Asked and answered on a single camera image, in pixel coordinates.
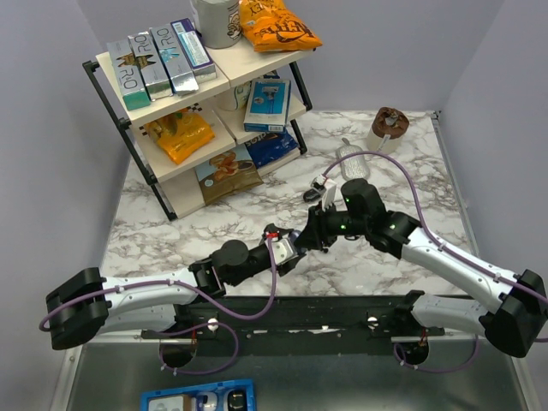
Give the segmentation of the purple earbud charging case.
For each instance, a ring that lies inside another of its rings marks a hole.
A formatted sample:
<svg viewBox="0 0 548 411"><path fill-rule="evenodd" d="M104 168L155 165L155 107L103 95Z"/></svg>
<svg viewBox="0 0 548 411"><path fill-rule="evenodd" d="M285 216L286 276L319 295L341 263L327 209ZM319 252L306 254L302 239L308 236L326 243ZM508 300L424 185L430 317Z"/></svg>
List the purple earbud charging case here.
<svg viewBox="0 0 548 411"><path fill-rule="evenodd" d="M299 238L300 234L301 232L299 230L294 230L289 234L289 239L292 242L295 242Z"/></svg>

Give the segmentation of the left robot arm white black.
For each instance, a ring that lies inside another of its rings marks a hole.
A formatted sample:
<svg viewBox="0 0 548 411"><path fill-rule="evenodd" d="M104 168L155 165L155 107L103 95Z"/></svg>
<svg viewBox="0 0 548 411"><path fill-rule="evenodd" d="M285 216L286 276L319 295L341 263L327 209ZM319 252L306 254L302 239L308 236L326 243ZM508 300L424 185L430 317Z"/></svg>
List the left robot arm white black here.
<svg viewBox="0 0 548 411"><path fill-rule="evenodd" d="M150 277L104 277L98 268L86 268L46 296L47 314L39 329L49 333L55 350L74 348L112 331L183 337L190 318L176 307L199 301L217 305L227 287L263 271L270 271L276 283L305 255L295 244L300 234L270 224L257 247L226 241L188 267Z"/></svg>

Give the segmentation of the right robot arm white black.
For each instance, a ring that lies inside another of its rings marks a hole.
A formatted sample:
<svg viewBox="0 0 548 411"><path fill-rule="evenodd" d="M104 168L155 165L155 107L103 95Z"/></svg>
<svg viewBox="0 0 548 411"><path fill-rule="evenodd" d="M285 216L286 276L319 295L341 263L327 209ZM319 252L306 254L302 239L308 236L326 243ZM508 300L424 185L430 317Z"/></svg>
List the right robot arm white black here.
<svg viewBox="0 0 548 411"><path fill-rule="evenodd" d="M465 331L487 339L501 352L523 358L547 321L542 277L491 265L430 233L425 224L389 211L378 190L364 179L341 187L345 210L332 203L333 191L309 209L295 246L324 251L338 237L364 237L376 250L419 265L467 293L449 298L419 292L394 314L396 329L406 336L425 328Z"/></svg>

